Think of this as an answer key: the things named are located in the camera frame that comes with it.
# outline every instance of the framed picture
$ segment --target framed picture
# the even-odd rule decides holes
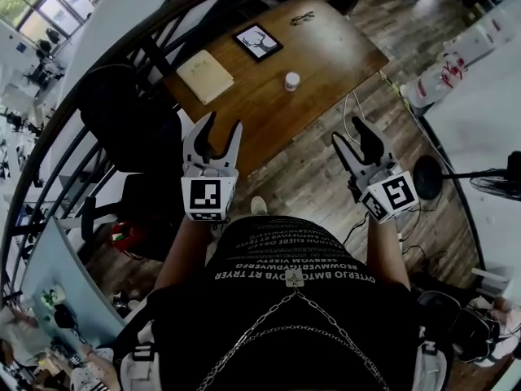
[[[261,62],[284,47],[257,23],[236,33],[234,39],[257,62]]]

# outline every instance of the fan stand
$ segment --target fan stand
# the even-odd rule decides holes
[[[509,157],[509,170],[490,169],[467,174],[443,174],[438,161],[432,156],[422,156],[414,165],[413,182],[418,196],[423,200],[434,200],[441,193],[444,179],[479,178],[479,177],[511,177],[511,170],[519,163],[519,155]]]

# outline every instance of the red and white item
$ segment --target red and white item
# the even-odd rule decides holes
[[[480,25],[469,28],[450,42],[444,50],[444,55],[458,54],[468,67],[476,60],[483,58],[495,47],[493,36]]]
[[[416,108],[424,108],[442,100],[463,79],[464,61],[457,55],[446,55],[422,75],[401,86],[401,94]]]

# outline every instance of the wooden table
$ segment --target wooden table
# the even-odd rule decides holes
[[[308,11],[314,12],[313,20],[290,24]],[[232,38],[255,22],[284,45],[260,63]],[[165,79],[165,85],[194,122],[217,111],[210,142],[219,152],[231,126],[242,121],[237,164],[242,178],[388,62],[364,34],[322,0],[290,0],[205,49],[234,77],[231,88],[204,106],[176,73]],[[284,89],[284,78],[291,71],[300,75],[293,93]]]

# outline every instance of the person's arm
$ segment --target person's arm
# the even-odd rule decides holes
[[[86,355],[89,362],[92,362],[96,367],[105,372],[105,376],[99,378],[99,380],[111,391],[119,391],[120,383],[117,380],[116,369],[114,365],[112,365],[112,362],[97,355],[90,345],[81,345],[81,351]]]
[[[402,283],[410,290],[409,276],[403,257],[394,219],[378,224],[369,219],[367,266],[387,283]]]
[[[183,219],[154,290],[185,282],[204,269],[206,248],[212,240],[210,228],[208,222]]]
[[[31,316],[28,316],[17,309],[11,309],[11,312],[15,316],[15,319],[28,324],[31,327],[38,327],[38,321]]]

